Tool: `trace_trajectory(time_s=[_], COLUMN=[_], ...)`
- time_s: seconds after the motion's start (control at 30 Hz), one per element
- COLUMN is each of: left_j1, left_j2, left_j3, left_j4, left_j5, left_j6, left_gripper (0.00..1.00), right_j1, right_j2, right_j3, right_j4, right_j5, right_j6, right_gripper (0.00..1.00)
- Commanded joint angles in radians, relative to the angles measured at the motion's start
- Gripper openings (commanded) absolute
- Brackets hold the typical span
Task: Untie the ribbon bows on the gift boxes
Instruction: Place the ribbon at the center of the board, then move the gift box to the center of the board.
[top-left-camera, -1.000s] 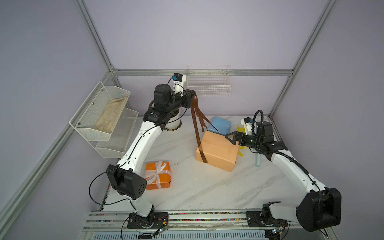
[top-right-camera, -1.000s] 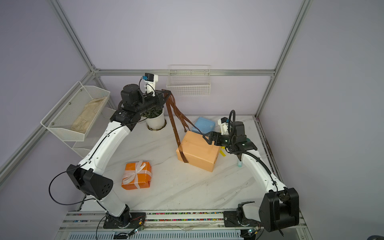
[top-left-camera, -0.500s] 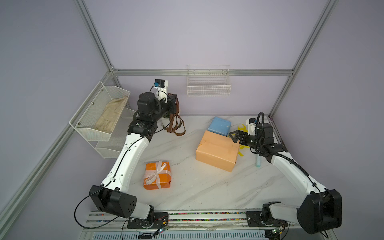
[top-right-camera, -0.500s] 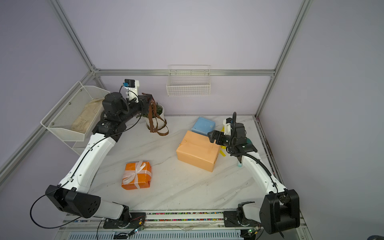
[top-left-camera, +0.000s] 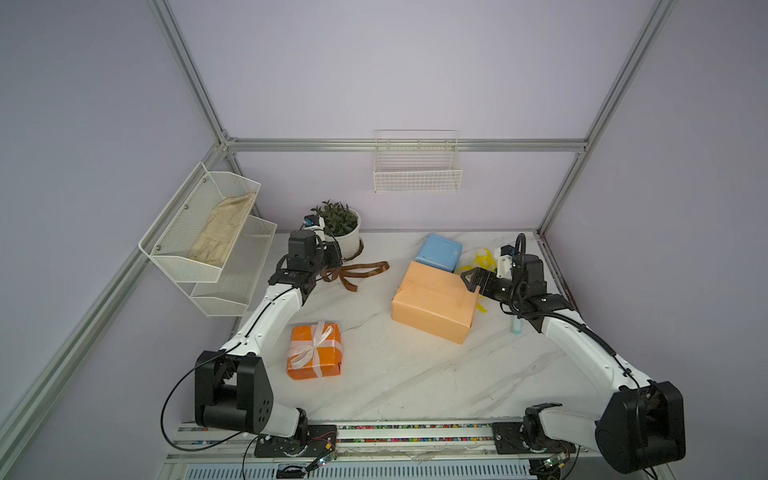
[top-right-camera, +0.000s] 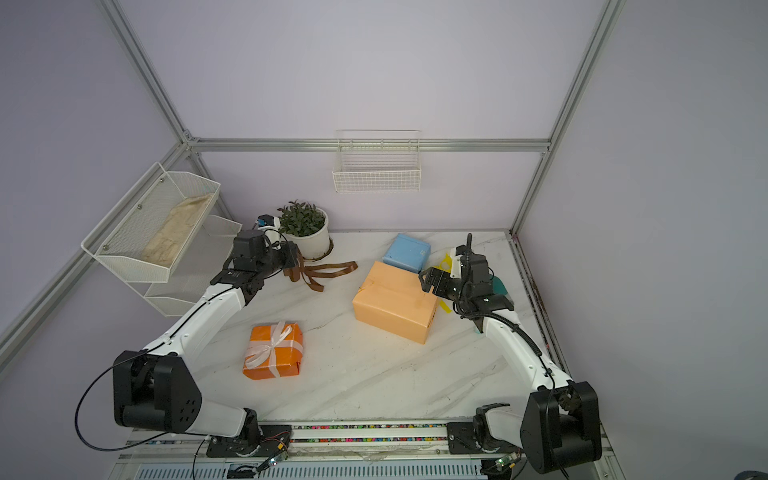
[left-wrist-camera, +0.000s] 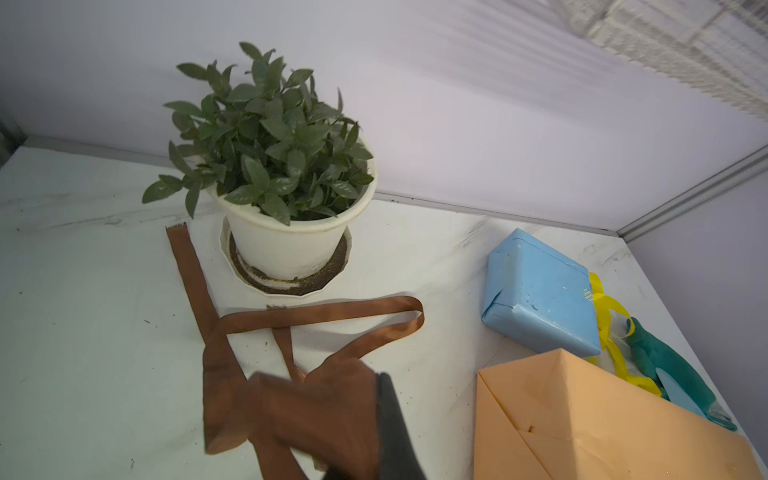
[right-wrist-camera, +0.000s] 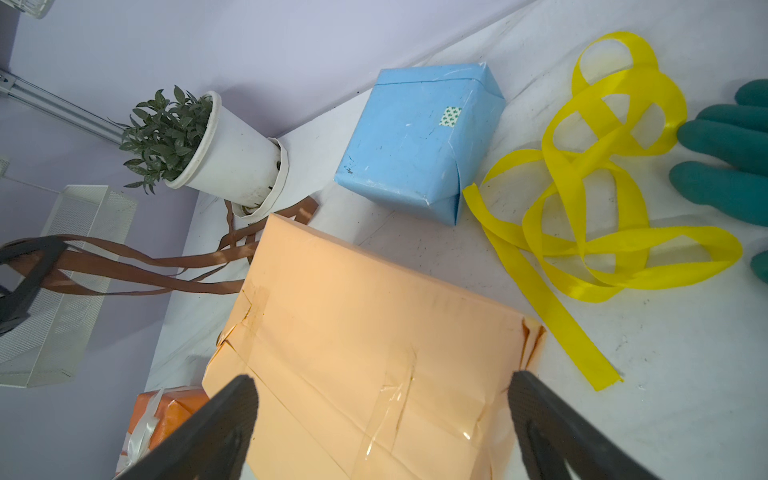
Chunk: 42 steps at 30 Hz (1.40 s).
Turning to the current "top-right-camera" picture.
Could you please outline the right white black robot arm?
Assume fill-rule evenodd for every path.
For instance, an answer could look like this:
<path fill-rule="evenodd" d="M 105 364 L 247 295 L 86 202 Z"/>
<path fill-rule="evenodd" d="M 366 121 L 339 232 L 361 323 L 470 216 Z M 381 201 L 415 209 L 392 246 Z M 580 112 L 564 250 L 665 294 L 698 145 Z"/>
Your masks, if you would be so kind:
<path fill-rule="evenodd" d="M 574 381 L 533 340 L 485 256 L 461 245 L 450 271 L 429 267 L 418 278 L 423 291 L 450 301 L 460 318 L 493 343 L 523 388 L 513 401 L 477 408 L 471 422 L 450 423 L 451 452 L 518 451 L 539 474 L 565 473 L 601 458 L 596 391 Z"/>

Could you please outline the tan gift box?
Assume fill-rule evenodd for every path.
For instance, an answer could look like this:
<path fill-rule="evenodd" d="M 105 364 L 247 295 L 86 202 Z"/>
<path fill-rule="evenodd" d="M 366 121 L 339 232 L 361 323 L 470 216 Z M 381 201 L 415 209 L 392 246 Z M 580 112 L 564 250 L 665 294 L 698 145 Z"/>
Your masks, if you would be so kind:
<path fill-rule="evenodd" d="M 355 318 L 425 344 L 438 297 L 424 292 L 416 273 L 375 261 L 352 300 Z"/>

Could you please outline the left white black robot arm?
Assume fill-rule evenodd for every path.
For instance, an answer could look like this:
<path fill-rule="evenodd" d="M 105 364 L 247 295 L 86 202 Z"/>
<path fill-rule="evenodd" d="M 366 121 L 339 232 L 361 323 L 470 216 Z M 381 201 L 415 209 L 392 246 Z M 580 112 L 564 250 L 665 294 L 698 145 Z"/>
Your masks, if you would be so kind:
<path fill-rule="evenodd" d="M 116 423 L 158 432 L 248 437 L 255 413 L 207 399 L 192 370 L 203 349 L 266 280 L 297 266 L 298 260 L 296 244 L 274 229 L 238 233 L 201 298 L 142 350 L 125 351 L 115 359 Z"/>

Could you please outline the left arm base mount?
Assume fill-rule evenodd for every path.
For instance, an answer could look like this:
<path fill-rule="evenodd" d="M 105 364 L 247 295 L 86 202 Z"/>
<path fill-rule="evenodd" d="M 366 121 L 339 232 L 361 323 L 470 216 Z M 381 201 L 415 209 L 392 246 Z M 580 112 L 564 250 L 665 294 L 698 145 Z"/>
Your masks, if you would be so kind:
<path fill-rule="evenodd" d="M 278 444 L 287 446 L 293 428 L 289 424 L 258 424 L 245 428 L 237 437 L 214 436 L 209 443 L 208 458 L 266 457 L 276 453 Z"/>

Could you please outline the yellow ribbon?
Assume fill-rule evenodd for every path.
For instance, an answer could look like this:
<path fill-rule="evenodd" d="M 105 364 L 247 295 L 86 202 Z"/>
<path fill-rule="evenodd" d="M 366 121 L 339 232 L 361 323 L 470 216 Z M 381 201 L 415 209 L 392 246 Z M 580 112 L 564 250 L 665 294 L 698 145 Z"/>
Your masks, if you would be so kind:
<path fill-rule="evenodd" d="M 434 293 L 440 298 L 439 306 L 446 312 L 451 313 L 452 307 L 450 305 L 450 290 L 453 287 L 453 277 L 451 270 L 453 266 L 453 257 L 450 253 L 446 253 L 444 258 L 437 265 L 437 269 L 441 272 L 438 279 L 438 285 L 434 288 Z"/>

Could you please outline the brown ribbon bow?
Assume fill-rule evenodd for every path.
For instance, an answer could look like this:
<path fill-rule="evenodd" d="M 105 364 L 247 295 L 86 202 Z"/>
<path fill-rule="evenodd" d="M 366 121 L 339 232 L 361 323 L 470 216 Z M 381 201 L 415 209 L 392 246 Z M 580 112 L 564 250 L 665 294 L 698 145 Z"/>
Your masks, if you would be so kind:
<path fill-rule="evenodd" d="M 303 281 L 312 291 L 322 293 L 325 286 L 320 283 L 320 280 L 342 277 L 357 269 L 358 264 L 355 261 L 309 265 L 299 254 L 296 265 L 285 269 L 283 275 L 288 277 L 291 282 Z"/>

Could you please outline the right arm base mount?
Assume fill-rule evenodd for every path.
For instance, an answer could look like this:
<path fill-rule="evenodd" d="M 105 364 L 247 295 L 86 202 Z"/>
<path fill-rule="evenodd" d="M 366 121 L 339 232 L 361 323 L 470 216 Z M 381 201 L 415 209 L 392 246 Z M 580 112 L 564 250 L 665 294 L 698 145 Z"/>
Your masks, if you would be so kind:
<path fill-rule="evenodd" d="M 446 425 L 449 452 L 457 454 L 525 453 L 523 415 L 509 403 L 478 407 L 468 421 Z"/>

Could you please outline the light blue gift box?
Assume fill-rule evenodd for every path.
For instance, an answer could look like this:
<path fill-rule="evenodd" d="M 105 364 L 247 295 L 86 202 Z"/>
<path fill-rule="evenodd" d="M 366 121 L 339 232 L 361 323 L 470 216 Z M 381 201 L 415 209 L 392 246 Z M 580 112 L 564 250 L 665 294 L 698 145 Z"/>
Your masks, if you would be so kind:
<path fill-rule="evenodd" d="M 420 273 L 430 254 L 429 243 L 399 233 L 382 257 L 382 262 L 412 273 Z"/>

